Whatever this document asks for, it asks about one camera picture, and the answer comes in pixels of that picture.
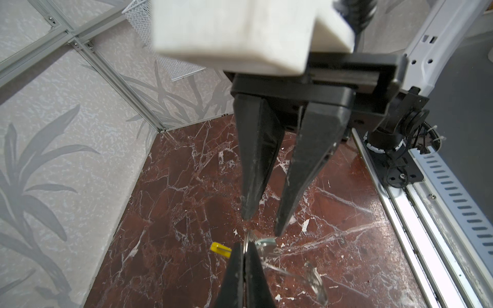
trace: red marble tabletop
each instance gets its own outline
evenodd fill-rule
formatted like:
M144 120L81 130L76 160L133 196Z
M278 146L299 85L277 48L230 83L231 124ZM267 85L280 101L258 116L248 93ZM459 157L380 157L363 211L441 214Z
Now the red marble tabletop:
M85 307L212 307L232 247L246 230L274 236L295 135L284 138L258 213L240 216L242 169L233 116L159 134ZM425 307L352 140L305 192L274 265L301 274L310 261L329 307ZM319 307L312 291L266 270L278 307Z

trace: white speck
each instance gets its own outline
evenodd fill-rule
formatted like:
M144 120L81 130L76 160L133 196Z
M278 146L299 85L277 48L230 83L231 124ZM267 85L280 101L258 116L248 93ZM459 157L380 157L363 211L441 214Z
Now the white speck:
M305 222L303 223L303 226L301 227L301 231L303 232L306 232L307 231L307 227L308 227L308 224L310 223L310 219L308 218L307 220L305 220Z

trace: gray wall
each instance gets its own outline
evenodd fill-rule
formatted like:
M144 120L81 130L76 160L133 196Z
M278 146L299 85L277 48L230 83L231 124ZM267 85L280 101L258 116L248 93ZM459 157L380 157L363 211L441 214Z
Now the gray wall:
M440 156L493 221L493 32L464 40L443 69L426 108L447 137Z

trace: yellow handle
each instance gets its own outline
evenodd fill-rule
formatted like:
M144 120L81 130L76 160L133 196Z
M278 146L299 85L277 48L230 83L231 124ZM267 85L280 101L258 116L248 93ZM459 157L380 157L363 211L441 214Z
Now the yellow handle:
M219 243L213 242L211 245L211 251L220 254L221 256L224 256L229 259L231 256L231 248L228 248L224 245L221 245Z

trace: white wire mesh basket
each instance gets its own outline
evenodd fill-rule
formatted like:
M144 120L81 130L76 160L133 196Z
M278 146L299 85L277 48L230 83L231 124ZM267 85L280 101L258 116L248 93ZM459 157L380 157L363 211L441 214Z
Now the white wire mesh basket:
M133 0L123 12L132 27L147 45L157 62L166 70L172 81L182 79L202 70L205 67L172 58L160 57L151 49L151 1Z

